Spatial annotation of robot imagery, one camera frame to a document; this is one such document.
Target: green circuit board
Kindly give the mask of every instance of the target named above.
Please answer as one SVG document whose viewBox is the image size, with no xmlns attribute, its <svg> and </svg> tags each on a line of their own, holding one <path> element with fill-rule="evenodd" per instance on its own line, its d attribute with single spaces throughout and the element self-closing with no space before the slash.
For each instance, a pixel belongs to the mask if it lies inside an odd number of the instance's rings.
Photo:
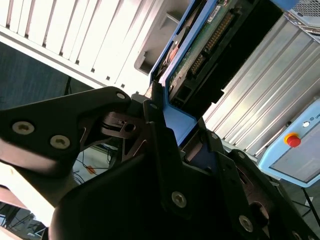
<svg viewBox="0 0 320 240">
<path fill-rule="evenodd" d="M 210 52 L 211 48 L 214 47 L 215 41 L 219 39 L 219 34 L 224 30 L 223 27 L 233 18 L 233 14 L 229 10 L 235 5 L 235 2 L 236 0 L 229 0 L 227 4 L 218 4 L 214 8 L 207 22 L 171 76 L 169 86 L 175 87 L 177 81 L 181 81 L 189 70 L 194 73 L 198 70 L 204 61 L 201 52 Z"/>
</svg>

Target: control panel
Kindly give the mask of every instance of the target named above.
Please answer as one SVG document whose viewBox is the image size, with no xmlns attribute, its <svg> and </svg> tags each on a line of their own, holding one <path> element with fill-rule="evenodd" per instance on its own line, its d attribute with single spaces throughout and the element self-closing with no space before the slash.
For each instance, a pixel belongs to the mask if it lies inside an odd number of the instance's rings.
<svg viewBox="0 0 320 240">
<path fill-rule="evenodd" d="M 268 147 L 259 168 L 307 188 L 320 179 L 320 99 Z"/>
</svg>

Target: floor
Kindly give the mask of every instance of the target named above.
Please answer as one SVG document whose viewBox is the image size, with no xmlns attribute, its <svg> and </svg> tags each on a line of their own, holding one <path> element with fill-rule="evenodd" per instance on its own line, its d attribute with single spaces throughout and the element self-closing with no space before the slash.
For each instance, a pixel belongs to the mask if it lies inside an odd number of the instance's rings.
<svg viewBox="0 0 320 240">
<path fill-rule="evenodd" d="M 0 42 L 0 110 L 63 96 L 68 77 Z M 90 89 L 71 81 L 72 93 Z"/>
</svg>

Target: screw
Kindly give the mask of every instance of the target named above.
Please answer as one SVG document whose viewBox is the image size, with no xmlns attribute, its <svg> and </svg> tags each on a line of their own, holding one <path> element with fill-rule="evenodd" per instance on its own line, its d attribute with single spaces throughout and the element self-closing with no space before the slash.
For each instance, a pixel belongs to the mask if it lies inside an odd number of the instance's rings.
<svg viewBox="0 0 320 240">
<path fill-rule="evenodd" d="M 211 133 L 211 136 L 214 138 L 214 139 L 218 139 L 218 136 L 213 132 Z"/>
<path fill-rule="evenodd" d="M 242 152 L 240 152 L 240 151 L 238 151 L 238 155 L 240 156 L 240 158 L 242 158 L 242 159 L 245 159 L 245 155 L 242 153 Z"/>
<path fill-rule="evenodd" d="M 12 130 L 21 135 L 28 135 L 34 132 L 35 127 L 27 121 L 17 121 L 12 125 Z"/>
<path fill-rule="evenodd" d="M 241 226 L 249 233 L 252 233 L 254 231 L 254 226 L 252 225 L 251 221 L 249 218 L 247 218 L 244 215 L 239 216 L 239 222 Z"/>
<path fill-rule="evenodd" d="M 150 106 L 153 107 L 154 109 L 158 109 L 158 107 L 156 105 L 154 105 L 153 103 L 151 103 Z"/>
<path fill-rule="evenodd" d="M 175 205 L 177 205 L 179 208 L 185 208 L 187 205 L 187 199 L 185 196 L 179 192 L 179 191 L 174 191 L 171 195 L 172 201 L 174 202 Z"/>
<path fill-rule="evenodd" d="M 67 149 L 70 146 L 70 140 L 66 136 L 55 135 L 50 139 L 50 144 L 55 149 Z"/>
<path fill-rule="evenodd" d="M 296 240 L 302 240 L 302 238 L 300 237 L 300 235 L 296 231 L 292 231 L 292 234 Z"/>
<path fill-rule="evenodd" d="M 125 99 L 125 98 L 126 98 L 126 96 L 123 95 L 121 92 L 118 92 L 118 93 L 116 94 L 116 96 L 117 96 L 118 98 L 121 98 L 121 99 Z"/>
</svg>

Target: circuit board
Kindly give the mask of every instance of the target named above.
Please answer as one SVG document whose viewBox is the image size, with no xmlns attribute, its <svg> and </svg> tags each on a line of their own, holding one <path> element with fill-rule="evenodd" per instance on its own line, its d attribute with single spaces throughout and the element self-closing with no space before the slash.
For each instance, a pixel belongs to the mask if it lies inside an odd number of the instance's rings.
<svg viewBox="0 0 320 240">
<path fill-rule="evenodd" d="M 236 0 L 222 1 L 212 11 L 207 22 L 202 27 L 200 33 L 192 43 L 190 49 L 177 66 L 175 72 L 169 80 L 170 100 L 179 93 L 173 89 L 179 89 L 184 83 L 187 74 L 196 75 L 201 65 L 215 47 L 220 36 L 232 21 L 234 15 L 230 12 L 236 4 Z M 180 107 L 177 102 L 172 102 L 176 107 Z"/>
</svg>

